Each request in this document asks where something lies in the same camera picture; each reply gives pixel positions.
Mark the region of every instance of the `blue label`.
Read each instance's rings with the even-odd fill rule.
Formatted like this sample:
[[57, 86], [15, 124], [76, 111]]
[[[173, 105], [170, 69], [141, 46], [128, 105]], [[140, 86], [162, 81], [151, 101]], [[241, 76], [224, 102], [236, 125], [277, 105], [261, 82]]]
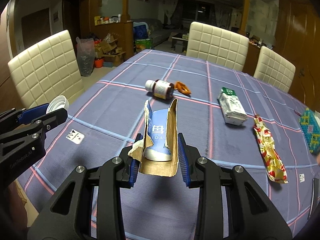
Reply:
[[151, 108], [149, 108], [150, 115], [148, 120], [148, 135], [153, 141], [153, 146], [148, 147], [148, 149], [171, 155], [169, 149], [165, 147], [168, 109], [154, 112], [150, 110]]

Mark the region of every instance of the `orange bucket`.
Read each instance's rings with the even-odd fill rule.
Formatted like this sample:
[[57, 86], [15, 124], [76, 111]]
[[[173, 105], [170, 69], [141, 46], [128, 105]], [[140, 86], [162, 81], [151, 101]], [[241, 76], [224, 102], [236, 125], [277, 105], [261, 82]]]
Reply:
[[96, 59], [96, 60], [94, 61], [94, 66], [95, 66], [96, 68], [101, 68], [101, 67], [103, 67], [103, 62], [104, 62], [104, 59], [103, 59], [103, 58], [101, 58], [101, 59]]

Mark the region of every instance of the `medicine bottle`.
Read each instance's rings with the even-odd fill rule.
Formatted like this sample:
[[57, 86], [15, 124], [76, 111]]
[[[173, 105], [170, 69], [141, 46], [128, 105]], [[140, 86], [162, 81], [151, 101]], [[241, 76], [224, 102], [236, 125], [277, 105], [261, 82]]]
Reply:
[[155, 97], [170, 99], [173, 97], [174, 84], [160, 79], [157, 79], [156, 81], [147, 80], [145, 89], [153, 93]]

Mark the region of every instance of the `plaid tablecloth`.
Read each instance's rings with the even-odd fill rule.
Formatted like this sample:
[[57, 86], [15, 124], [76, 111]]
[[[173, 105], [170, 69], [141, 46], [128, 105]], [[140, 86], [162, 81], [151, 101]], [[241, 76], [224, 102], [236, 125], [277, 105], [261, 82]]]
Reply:
[[[242, 165], [278, 208], [295, 235], [306, 223], [312, 179], [319, 168], [309, 154], [299, 126], [305, 105], [255, 78], [200, 59], [144, 50], [93, 85], [68, 111], [66, 123], [47, 133], [46, 156], [19, 177], [38, 211], [78, 165], [93, 168], [117, 156], [143, 131], [143, 106], [153, 110], [171, 102], [150, 97], [147, 79], [181, 81], [191, 98], [178, 92], [178, 132], [186, 143], [218, 165]], [[221, 87], [233, 89], [249, 119], [244, 126], [225, 124], [217, 101]], [[272, 132], [276, 151], [288, 173], [288, 184], [271, 183], [252, 129], [259, 114]], [[66, 136], [72, 130], [85, 135], [77, 145]], [[305, 181], [299, 181], [299, 174]], [[180, 169], [172, 178], [139, 174], [134, 188], [121, 190], [126, 236], [131, 239], [192, 239], [196, 226], [198, 189], [187, 189]], [[92, 208], [92, 234], [96, 227], [96, 201]], [[227, 214], [224, 233], [228, 235]]]

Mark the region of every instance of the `green carton top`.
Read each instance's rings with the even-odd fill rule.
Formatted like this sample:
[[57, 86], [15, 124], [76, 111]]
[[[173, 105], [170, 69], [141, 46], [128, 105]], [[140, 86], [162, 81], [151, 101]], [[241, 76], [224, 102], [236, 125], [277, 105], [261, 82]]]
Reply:
[[221, 92], [222, 93], [225, 93], [227, 96], [236, 96], [236, 92], [232, 89], [229, 89], [229, 88], [221, 88]]

